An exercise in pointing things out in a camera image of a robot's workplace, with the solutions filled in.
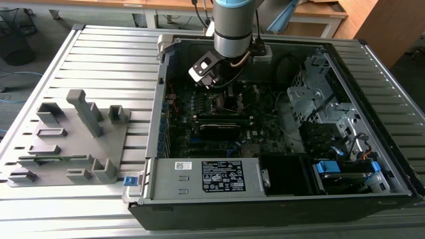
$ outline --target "black plastic bracket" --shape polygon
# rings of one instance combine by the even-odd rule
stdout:
[[[251,55],[252,56],[266,56],[267,55],[267,50],[266,50],[266,45],[264,41],[262,38],[258,38],[251,45]]]
[[[224,56],[222,56],[220,53],[216,52],[216,50],[208,51],[192,67],[196,74],[199,76],[204,76],[222,60],[224,60]]]

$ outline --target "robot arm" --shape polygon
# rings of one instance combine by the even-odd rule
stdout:
[[[235,75],[250,56],[266,56],[268,50],[260,37],[252,39],[252,22],[258,8],[264,0],[215,0],[214,50],[210,51],[190,69],[194,80],[208,89],[223,81],[228,75]],[[296,6],[299,0],[289,0]],[[281,0],[268,1],[268,7],[283,5]]]
[[[252,19],[264,0],[215,0],[215,39],[218,53],[228,58],[243,56],[252,42]]]

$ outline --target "barcode sticker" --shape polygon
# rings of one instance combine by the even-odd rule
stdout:
[[[192,170],[192,162],[176,162],[176,170]]]
[[[143,7],[142,4],[124,4],[124,6],[131,6],[131,7]]]

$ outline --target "motherboard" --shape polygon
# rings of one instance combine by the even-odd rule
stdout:
[[[191,81],[170,84],[171,158],[239,158],[285,152],[276,112],[277,100],[285,97],[281,93],[254,82],[210,90]]]

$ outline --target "slotted metal platform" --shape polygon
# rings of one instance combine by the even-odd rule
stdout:
[[[404,230],[425,237],[425,207],[392,210],[344,224],[295,225],[203,231],[150,232],[127,210],[123,182],[96,186],[10,188],[8,172],[31,141],[40,103],[66,101],[70,89],[84,89],[99,108],[131,109],[131,124],[119,177],[144,167],[151,110],[158,80],[158,38],[199,31],[86,26],[72,30],[0,145],[0,228],[3,238],[200,238],[315,233],[327,237],[365,237]],[[355,40],[268,36],[270,39],[329,42],[356,77],[380,118],[419,174],[425,174],[425,117],[368,45]]]

